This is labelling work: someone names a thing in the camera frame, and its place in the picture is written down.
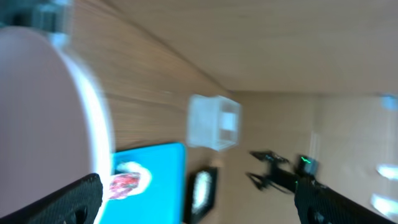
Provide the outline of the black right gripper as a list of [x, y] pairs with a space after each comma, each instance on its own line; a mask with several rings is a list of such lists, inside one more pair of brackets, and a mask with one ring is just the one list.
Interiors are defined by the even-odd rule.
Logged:
[[259, 161], [272, 162], [268, 174], [258, 175], [251, 172], [246, 173], [246, 176], [258, 190], [263, 191], [264, 189], [272, 187], [274, 183], [295, 193], [298, 177], [294, 173], [281, 169], [278, 164], [278, 162], [289, 163], [288, 159], [280, 157], [273, 151], [250, 151], [249, 153]]

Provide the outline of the red foil snack wrapper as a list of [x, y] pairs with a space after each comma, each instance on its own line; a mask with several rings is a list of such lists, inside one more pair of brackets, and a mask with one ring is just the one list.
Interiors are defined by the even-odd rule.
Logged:
[[123, 173], [113, 176], [109, 185], [109, 199], [124, 199], [139, 186], [141, 175], [138, 172]]

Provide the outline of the white round plate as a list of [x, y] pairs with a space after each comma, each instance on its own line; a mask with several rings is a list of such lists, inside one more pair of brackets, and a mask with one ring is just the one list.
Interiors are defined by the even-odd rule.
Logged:
[[90, 173], [107, 189], [112, 130], [90, 70], [37, 31], [1, 29], [2, 216]]

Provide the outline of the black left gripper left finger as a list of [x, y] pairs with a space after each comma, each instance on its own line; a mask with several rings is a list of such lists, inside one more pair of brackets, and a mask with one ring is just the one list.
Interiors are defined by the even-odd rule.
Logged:
[[93, 224], [103, 202], [103, 184], [96, 173], [1, 218], [1, 224]]

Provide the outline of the white napkin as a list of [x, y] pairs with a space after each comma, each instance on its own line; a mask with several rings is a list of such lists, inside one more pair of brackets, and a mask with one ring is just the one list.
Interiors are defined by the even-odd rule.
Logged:
[[134, 189], [127, 197], [143, 193], [148, 188], [148, 186], [150, 185], [150, 182], [152, 180], [152, 175], [149, 172], [149, 170], [144, 168], [143, 166], [141, 166], [140, 164], [138, 164], [136, 162], [119, 163], [116, 166], [114, 175], [123, 174], [123, 173], [133, 173], [133, 172], [140, 173], [141, 179], [139, 182], [139, 186], [136, 189]]

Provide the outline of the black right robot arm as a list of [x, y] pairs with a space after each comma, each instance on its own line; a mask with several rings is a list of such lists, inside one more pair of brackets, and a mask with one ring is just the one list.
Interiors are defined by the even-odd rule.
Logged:
[[273, 151], [250, 151], [250, 155], [268, 166], [262, 175], [247, 172], [246, 175], [260, 191], [273, 187], [285, 194], [294, 194], [301, 181], [315, 187], [319, 163], [314, 158], [298, 154], [295, 164]]

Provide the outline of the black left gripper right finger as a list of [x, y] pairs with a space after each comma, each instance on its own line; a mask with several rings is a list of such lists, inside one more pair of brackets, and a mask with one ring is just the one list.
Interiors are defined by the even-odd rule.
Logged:
[[294, 203], [301, 224], [394, 224], [360, 204], [322, 185], [312, 187], [301, 181]]

